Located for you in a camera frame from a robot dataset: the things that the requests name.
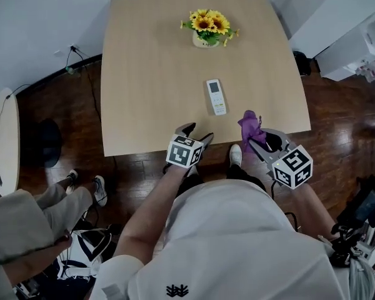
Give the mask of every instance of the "remote control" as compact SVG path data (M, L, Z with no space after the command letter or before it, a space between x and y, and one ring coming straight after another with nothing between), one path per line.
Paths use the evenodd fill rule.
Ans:
M215 115L220 116L222 114L226 114L226 105L224 101L223 92L221 91L221 86L219 84L219 80L208 80L207 88Z

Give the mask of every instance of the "forearm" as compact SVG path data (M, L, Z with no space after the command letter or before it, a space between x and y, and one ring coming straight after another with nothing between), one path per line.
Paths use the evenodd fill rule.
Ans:
M185 173L186 169L177 166L168 169L126 224L114 256L130 254L131 240L154 249Z
M338 237L331 234L335 222L309 184L302 184L292 193L302 233L313 238L323 236L328 240Z
M38 250L4 264L3 268L11 284L15 286L45 270L54 262L62 250L60 246Z

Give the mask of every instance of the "white sneaker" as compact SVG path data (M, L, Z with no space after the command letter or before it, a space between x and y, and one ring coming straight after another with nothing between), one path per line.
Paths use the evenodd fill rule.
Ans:
M196 168L196 166L193 166L190 168L189 172L187 173L187 176L186 177L190 177L192 176L193 174L199 174L198 173L198 169Z
M99 206L104 207L107 203L107 192L104 187L104 179L102 176L96 176L94 177L93 182L96 183L97 186L96 192L94 193L96 202Z
M239 167L242 164L242 149L238 144L234 144L229 150L229 161L231 162L231 166L233 164L237 164Z
M69 172L69 174L67 175L67 178L70 178L72 183L71 183L70 186L67 187L67 189L65 191L66 194L71 194L71 193L74 192L76 179L78 178L78 176L79 176L78 173L73 169Z

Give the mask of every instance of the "wooden table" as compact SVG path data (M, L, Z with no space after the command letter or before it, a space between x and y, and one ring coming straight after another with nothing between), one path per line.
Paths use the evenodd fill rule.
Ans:
M240 37L199 49L180 30L189 11L221 11ZM101 113L104 155L165 150L174 130L196 122L194 137L241 139L250 109L264 128L310 130L303 85L268 0L112 0L104 40ZM209 113L205 82L219 79L228 113Z
M5 196L17 189L19 177L18 105L9 88L0 91L0 113L0 195Z

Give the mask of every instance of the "flower pot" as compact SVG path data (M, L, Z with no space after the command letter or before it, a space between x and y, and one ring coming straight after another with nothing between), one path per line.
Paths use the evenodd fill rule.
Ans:
M198 33L196 31L193 31L193 44L198 47L198 48L215 48L216 46L218 46L219 44L219 41L217 41L216 44L213 44L213 45L210 45L207 41L203 40L203 39L200 39Z

